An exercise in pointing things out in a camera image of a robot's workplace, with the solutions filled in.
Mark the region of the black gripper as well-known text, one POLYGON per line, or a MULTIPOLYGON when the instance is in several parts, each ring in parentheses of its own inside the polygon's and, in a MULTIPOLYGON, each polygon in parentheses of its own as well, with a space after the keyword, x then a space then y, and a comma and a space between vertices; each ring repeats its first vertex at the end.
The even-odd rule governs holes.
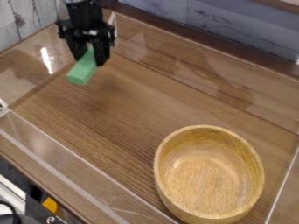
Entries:
POLYGON ((59 37, 67 45, 75 60, 89 51, 93 42, 97 65, 102 67, 110 59, 110 44, 115 43, 117 28, 105 21, 99 0, 65 0, 69 18, 58 19, 59 37))

